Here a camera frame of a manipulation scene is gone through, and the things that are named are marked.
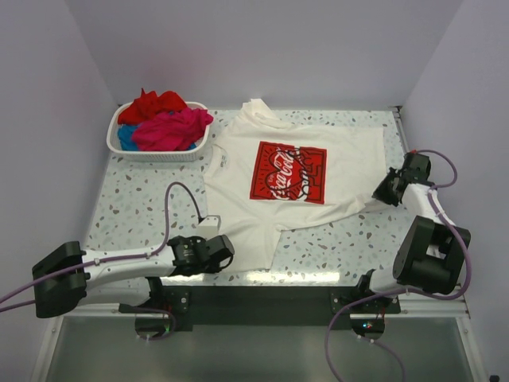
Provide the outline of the white t shirt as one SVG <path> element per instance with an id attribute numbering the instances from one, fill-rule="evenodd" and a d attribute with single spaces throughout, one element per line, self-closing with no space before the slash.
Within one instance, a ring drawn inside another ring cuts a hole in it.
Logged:
<path id="1" fill-rule="evenodd" d="M 246 102 L 204 173 L 208 212 L 235 249 L 229 271 L 270 268 L 284 231 L 380 208 L 372 195 L 386 173 L 382 128 L 294 124 Z"/>

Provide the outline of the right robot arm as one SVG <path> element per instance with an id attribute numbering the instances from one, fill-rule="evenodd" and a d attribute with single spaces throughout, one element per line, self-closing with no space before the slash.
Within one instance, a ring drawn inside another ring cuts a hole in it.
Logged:
<path id="1" fill-rule="evenodd" d="M 459 298 L 468 289 L 472 264 L 468 253 L 469 230 L 453 223 L 442 208 L 437 191 L 457 181 L 437 185 L 429 180 L 432 150 L 405 154 L 402 167 L 390 168 L 372 197 L 386 205 L 403 205 L 415 218 L 394 258 L 393 266 L 370 270 L 359 279 L 352 299 L 356 307 L 373 312 L 383 298 L 402 293 L 420 294 L 439 300 Z"/>

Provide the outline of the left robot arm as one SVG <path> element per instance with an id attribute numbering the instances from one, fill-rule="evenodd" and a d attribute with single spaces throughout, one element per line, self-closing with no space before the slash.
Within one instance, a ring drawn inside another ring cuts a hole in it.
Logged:
<path id="1" fill-rule="evenodd" d="M 77 241 L 60 245 L 32 268 L 36 316 L 53 318 L 77 306 L 117 302 L 160 310 L 161 279 L 215 274 L 231 264 L 235 249 L 225 235 L 176 236 L 159 248 L 84 250 Z"/>

